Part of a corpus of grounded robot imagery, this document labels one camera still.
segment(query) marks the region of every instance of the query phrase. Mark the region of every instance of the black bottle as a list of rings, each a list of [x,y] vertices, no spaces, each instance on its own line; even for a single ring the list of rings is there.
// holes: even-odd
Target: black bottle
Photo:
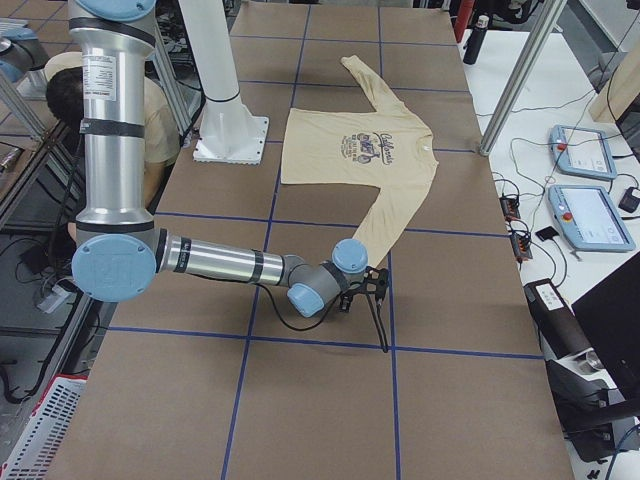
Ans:
[[[476,26],[473,27],[471,35],[469,35],[469,39],[467,40],[467,44],[465,45],[466,52],[462,61],[467,65],[473,65],[474,63],[476,63],[478,54],[480,53],[480,47],[482,46],[482,41],[484,40],[484,36],[487,33],[488,26],[489,17],[487,17],[486,15],[480,15],[478,17],[478,22],[476,23]]]

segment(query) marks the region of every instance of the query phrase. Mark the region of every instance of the white table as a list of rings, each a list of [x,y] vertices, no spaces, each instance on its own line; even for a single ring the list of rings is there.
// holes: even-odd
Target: white table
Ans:
[[[487,32],[477,62],[474,65],[465,65],[469,89],[473,95],[478,122],[483,132],[491,118],[486,114],[493,112],[527,35],[526,32]],[[592,91],[591,84],[566,41],[561,34],[554,33],[547,41],[513,110],[561,106],[580,98],[589,91]],[[581,100],[562,108],[512,113],[490,154],[489,161],[492,170],[517,184],[521,193],[540,194],[541,188],[538,185],[519,176],[516,172],[516,165],[510,155],[510,147],[513,147],[513,157],[517,161],[519,171],[543,185],[553,170],[554,162],[549,147],[533,145],[522,140],[512,142],[512,140],[524,138],[531,142],[547,144],[549,131],[557,124],[597,128],[603,130],[607,136],[617,135],[619,130],[615,125],[596,123],[591,119],[588,105],[594,98],[595,92],[592,92]],[[622,136],[610,138],[609,144],[614,156],[631,153]],[[631,174],[640,179],[640,165],[634,157],[616,160],[616,168],[618,173]],[[556,184],[601,185],[605,189],[609,187],[609,182],[568,176],[557,170],[553,172],[552,176],[551,182]],[[503,191],[503,184],[503,182],[496,184],[499,193]],[[611,191],[613,202],[617,204],[624,190],[632,185],[633,180],[628,177],[619,177],[615,180]],[[515,193],[515,189],[511,185],[504,185],[504,191],[505,193]],[[532,232],[554,225],[546,192],[542,203],[540,200],[539,196],[523,196],[520,199],[521,217]],[[625,212],[621,212],[621,214],[623,216],[630,215]],[[640,220],[628,221],[625,224],[636,244],[640,246]],[[533,238],[555,259],[558,272],[554,280],[555,283],[558,283],[564,273],[563,260],[558,248],[550,241],[542,243],[535,236]],[[638,251],[636,248],[635,251],[629,253],[575,253],[562,235],[556,237],[556,241],[562,249],[568,265],[567,278],[559,288],[568,304],[572,304],[580,298]],[[535,246],[532,247],[532,253],[533,260],[522,264],[520,277],[523,285],[534,280],[548,278],[553,272],[553,264],[544,253]],[[600,377],[603,375],[598,374],[598,376],[592,376],[588,379]],[[604,378],[611,383],[611,379],[607,377],[605,374]],[[571,444],[568,443],[567,448],[570,452],[576,479],[584,479],[594,469],[601,470],[600,478],[604,478],[608,464],[584,463],[579,459]],[[638,472],[640,472],[640,452],[625,453],[616,460],[611,479],[636,479]]]

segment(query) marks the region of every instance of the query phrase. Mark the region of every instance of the beige shirt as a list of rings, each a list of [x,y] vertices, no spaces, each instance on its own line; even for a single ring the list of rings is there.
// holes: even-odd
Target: beige shirt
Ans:
[[[47,80],[60,70],[81,67],[81,52],[65,52],[51,58],[44,67]],[[144,79],[144,161],[173,165],[180,152],[180,135],[162,88]]]
[[[292,108],[282,151],[282,183],[346,183],[380,188],[354,234],[377,266],[429,192],[438,162],[433,134],[358,57],[345,57],[376,109],[372,113]]]

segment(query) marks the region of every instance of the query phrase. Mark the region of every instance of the blue joint cap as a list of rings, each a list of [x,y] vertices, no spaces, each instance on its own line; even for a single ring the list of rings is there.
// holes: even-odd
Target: blue joint cap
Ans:
[[[96,300],[121,302],[144,292],[156,273],[149,246],[130,235],[99,235],[80,245],[71,262],[76,285]]]
[[[30,28],[12,28],[11,30],[6,30],[2,36],[9,40],[37,40],[38,37]]]
[[[77,0],[77,3],[91,15],[120,23],[140,20],[156,6],[156,0]]]
[[[2,60],[0,60],[0,72],[4,73],[11,83],[17,82],[24,75],[24,72]]]
[[[310,317],[324,307],[322,297],[313,288],[303,284],[294,283],[287,292],[287,297],[303,317]]]
[[[342,272],[355,274],[363,272],[369,257],[367,248],[355,238],[340,240],[333,249],[331,260]]]

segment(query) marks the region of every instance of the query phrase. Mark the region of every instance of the person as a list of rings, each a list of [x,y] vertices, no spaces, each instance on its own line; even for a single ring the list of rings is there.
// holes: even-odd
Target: person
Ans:
[[[56,55],[47,62],[44,71],[48,81],[46,98],[49,110],[54,117],[77,132],[84,118],[82,53],[65,52]],[[180,136],[162,88],[146,77],[144,127],[143,198],[144,206],[152,211],[180,152]],[[79,203],[84,208],[84,199]],[[68,231],[75,240],[73,221],[69,221]]]

